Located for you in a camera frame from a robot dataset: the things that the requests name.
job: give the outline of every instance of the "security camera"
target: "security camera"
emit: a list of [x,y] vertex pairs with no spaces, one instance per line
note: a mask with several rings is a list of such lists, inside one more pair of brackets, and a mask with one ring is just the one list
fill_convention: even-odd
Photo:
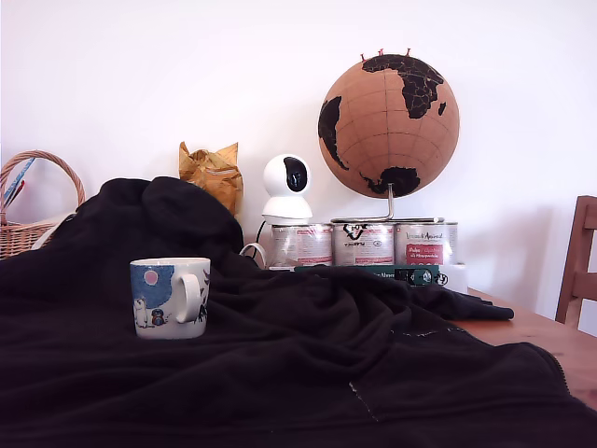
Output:
[[271,196],[263,207],[268,224],[307,224],[313,216],[303,195],[311,186],[311,170],[299,156],[282,154],[271,159],[263,171],[263,184]]

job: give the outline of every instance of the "crumpled paper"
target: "crumpled paper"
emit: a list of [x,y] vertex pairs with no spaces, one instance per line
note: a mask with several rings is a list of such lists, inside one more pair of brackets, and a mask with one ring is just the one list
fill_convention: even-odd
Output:
[[240,221],[243,176],[236,165],[239,144],[217,152],[199,149],[188,153],[185,142],[178,150],[178,173],[182,180],[201,187],[218,199]]

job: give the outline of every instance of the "wicker basket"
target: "wicker basket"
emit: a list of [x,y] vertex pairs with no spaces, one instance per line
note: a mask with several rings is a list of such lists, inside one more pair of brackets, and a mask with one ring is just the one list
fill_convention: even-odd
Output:
[[78,205],[85,202],[85,190],[83,189],[81,179],[78,178],[73,169],[60,157],[56,157],[53,154],[44,151],[26,151],[14,156],[2,167],[2,172],[0,172],[0,200],[2,202],[2,208],[0,209],[0,259],[7,259],[13,255],[20,254],[20,252],[30,250],[31,246],[37,239],[39,239],[39,237],[57,224],[50,220],[34,222],[33,224],[7,222],[4,193],[7,186],[8,175],[19,162],[27,161],[32,157],[47,159],[60,166],[75,183]]

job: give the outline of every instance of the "black blanket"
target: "black blanket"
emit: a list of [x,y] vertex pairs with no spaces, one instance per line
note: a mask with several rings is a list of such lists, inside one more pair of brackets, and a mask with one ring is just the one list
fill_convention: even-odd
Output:
[[[0,446],[597,446],[597,414],[528,343],[446,319],[511,310],[350,268],[261,271],[171,178],[117,179],[0,262]],[[135,335],[129,262],[208,257],[206,333]]]

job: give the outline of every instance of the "globe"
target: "globe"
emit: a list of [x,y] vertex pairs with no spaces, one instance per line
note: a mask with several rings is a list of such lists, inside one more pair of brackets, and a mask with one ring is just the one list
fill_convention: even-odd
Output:
[[370,197],[406,196],[432,182],[456,148],[460,118],[448,82],[432,66],[382,54],[348,69],[321,108],[319,146],[346,187]]

